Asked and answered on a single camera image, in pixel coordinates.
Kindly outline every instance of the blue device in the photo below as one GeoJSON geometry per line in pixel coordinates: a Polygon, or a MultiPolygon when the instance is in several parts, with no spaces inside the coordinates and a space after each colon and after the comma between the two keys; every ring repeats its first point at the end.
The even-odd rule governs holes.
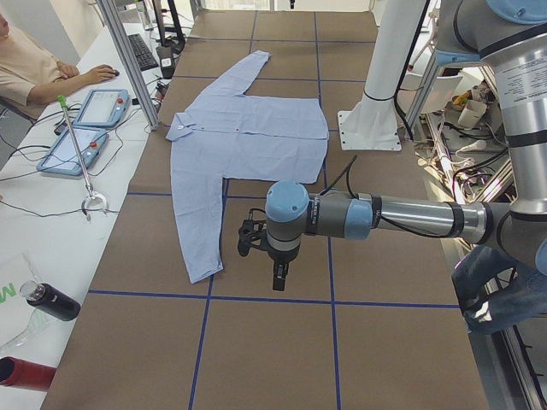
{"type": "Polygon", "coordinates": [[[129,106],[127,90],[91,90],[73,124],[95,128],[113,128],[129,106]]]}
{"type": "MultiPolygon", "coordinates": [[[[80,152],[84,158],[85,167],[89,168],[97,159],[109,135],[106,130],[101,128],[73,126],[73,129],[80,152]]],[[[82,168],[79,165],[78,156],[74,150],[74,144],[68,129],[65,129],[54,142],[48,153],[36,166],[36,169],[43,173],[60,173],[72,176],[82,174],[82,168]]]]}

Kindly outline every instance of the beige shirt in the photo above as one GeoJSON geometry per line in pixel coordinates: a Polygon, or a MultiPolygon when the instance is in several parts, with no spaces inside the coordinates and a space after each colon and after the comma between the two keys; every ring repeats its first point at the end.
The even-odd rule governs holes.
{"type": "Polygon", "coordinates": [[[0,40],[0,97],[33,118],[38,118],[45,106],[27,105],[26,100],[35,85],[48,84],[62,77],[57,59],[33,38],[16,27],[0,40]]]}

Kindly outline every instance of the blue joint cover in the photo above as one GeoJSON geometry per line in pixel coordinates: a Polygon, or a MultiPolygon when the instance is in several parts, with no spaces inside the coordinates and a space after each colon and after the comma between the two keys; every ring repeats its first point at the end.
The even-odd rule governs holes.
{"type": "Polygon", "coordinates": [[[279,181],[266,196],[266,216],[274,222],[291,222],[308,209],[308,192],[294,181],[279,181]]]}
{"type": "Polygon", "coordinates": [[[368,202],[352,199],[345,215],[344,237],[366,239],[373,224],[373,207],[368,202]]]}
{"type": "Polygon", "coordinates": [[[465,65],[469,62],[480,62],[478,54],[436,50],[435,55],[437,56],[437,64],[441,67],[458,64],[465,65]]]}
{"type": "Polygon", "coordinates": [[[539,245],[536,252],[536,268],[543,274],[547,275],[547,239],[539,245]]]}
{"type": "Polygon", "coordinates": [[[491,10],[502,19],[516,24],[547,23],[545,0],[486,0],[491,10]]]}

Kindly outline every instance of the white mounting plate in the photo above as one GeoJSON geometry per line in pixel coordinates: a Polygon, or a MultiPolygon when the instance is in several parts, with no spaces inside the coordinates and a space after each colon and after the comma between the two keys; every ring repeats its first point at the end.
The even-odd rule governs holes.
{"type": "Polygon", "coordinates": [[[386,141],[368,141],[365,136],[359,132],[349,131],[347,126],[344,127],[344,123],[351,111],[338,111],[338,129],[340,130],[340,144],[343,150],[349,149],[368,149],[377,151],[400,151],[402,149],[397,135],[397,121],[395,115],[393,115],[393,133],[382,137],[386,141]]]}

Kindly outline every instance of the shirt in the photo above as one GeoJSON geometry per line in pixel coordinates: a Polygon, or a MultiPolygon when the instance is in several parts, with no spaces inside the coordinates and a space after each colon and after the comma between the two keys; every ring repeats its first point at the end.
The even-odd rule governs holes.
{"type": "Polygon", "coordinates": [[[34,86],[62,78],[57,61],[32,37],[10,27],[8,37],[0,40],[0,97],[23,113],[38,118],[45,106],[27,105],[26,100],[34,86]]]}
{"type": "Polygon", "coordinates": [[[313,183],[325,158],[328,127],[317,98],[244,94],[268,59],[256,51],[237,62],[174,116],[167,135],[175,220],[192,283],[223,267],[223,178],[313,183]]]}

